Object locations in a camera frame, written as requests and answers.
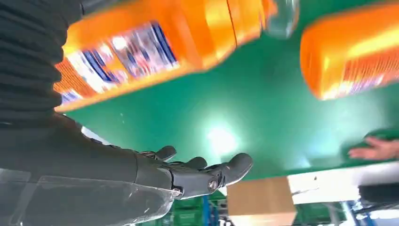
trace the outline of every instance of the green crate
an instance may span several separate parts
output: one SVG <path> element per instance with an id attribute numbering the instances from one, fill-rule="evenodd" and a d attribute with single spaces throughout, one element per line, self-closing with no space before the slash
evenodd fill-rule
<path id="1" fill-rule="evenodd" d="M 175 210 L 173 212 L 173 222 L 176 226 L 201 226 L 202 221 L 202 209 Z"/>
<path id="2" fill-rule="evenodd" d="M 137 224 L 137 226 L 174 226 L 173 216 L 172 213 L 169 212 L 167 215 L 160 219 Z"/>
<path id="3" fill-rule="evenodd" d="M 196 197 L 187 200 L 176 200 L 173 204 L 174 210 L 181 210 L 181 209 L 198 209 L 202 208 L 203 199 L 201 197 Z"/>

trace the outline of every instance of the black sleeve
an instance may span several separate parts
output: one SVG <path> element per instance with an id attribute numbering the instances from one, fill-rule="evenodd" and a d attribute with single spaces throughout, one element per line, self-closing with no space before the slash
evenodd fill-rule
<path id="1" fill-rule="evenodd" d="M 61 104 L 54 65 L 81 15 L 79 0 L 0 0 L 1 121 L 50 117 Z"/>
<path id="2" fill-rule="evenodd" d="M 69 25 L 101 0 L 0 0 L 0 170 L 134 181 L 136 155 L 85 137 L 54 111 Z"/>

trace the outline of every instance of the cardboard box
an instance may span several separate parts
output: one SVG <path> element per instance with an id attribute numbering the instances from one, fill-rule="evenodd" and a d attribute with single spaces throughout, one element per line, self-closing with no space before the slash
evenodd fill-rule
<path id="1" fill-rule="evenodd" d="M 236 226 L 290 226 L 296 217 L 287 177 L 228 186 L 227 205 Z"/>

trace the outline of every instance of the bottle label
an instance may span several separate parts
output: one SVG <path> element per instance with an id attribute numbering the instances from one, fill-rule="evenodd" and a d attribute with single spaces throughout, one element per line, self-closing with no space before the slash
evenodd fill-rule
<path id="1" fill-rule="evenodd" d="M 54 89 L 65 105 L 178 66 L 159 24 L 148 23 L 68 54 L 56 65 L 62 79 Z"/>
<path id="2" fill-rule="evenodd" d="M 326 93 L 328 98 L 343 97 L 399 80 L 399 47 L 348 61 L 343 81 Z"/>

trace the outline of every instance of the plastic bottle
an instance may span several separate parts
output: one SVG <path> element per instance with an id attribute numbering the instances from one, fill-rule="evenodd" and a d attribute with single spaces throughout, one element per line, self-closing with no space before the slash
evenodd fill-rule
<path id="1" fill-rule="evenodd" d="M 301 68 L 320 99 L 343 97 L 399 79 L 399 1 L 320 19 L 302 36 Z"/>
<path id="2" fill-rule="evenodd" d="M 72 25 L 58 111 L 69 111 L 214 67 L 237 46 L 287 38 L 298 0 L 134 0 Z"/>

